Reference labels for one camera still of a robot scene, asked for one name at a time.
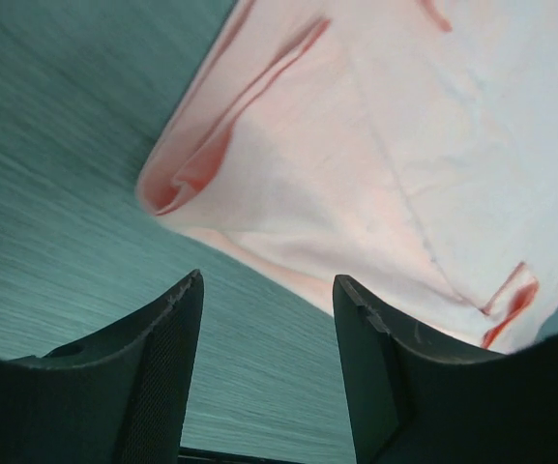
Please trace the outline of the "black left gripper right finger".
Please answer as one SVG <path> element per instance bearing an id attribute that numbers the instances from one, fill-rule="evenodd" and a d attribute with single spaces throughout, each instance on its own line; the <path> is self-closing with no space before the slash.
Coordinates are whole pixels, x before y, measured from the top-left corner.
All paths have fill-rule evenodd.
<path id="1" fill-rule="evenodd" d="M 502 355 L 440 333 L 348 275 L 336 334 L 360 463 L 558 463 L 558 334 Z"/>

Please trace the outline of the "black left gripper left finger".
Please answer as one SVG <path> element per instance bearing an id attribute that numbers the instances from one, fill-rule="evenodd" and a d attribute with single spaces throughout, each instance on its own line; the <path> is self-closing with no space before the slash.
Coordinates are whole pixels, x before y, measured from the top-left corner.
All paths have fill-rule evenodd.
<path id="1" fill-rule="evenodd" d="M 174 463 L 204 281 L 45 356 L 0 359 L 0 463 Z"/>

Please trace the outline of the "salmon pink t-shirt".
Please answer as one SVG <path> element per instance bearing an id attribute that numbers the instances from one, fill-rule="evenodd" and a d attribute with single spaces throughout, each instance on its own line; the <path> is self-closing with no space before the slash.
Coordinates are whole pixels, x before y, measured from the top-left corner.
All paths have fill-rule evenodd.
<path id="1" fill-rule="evenodd" d="M 558 1 L 240 1 L 136 192 L 324 312 L 349 275 L 526 347 L 558 309 Z"/>

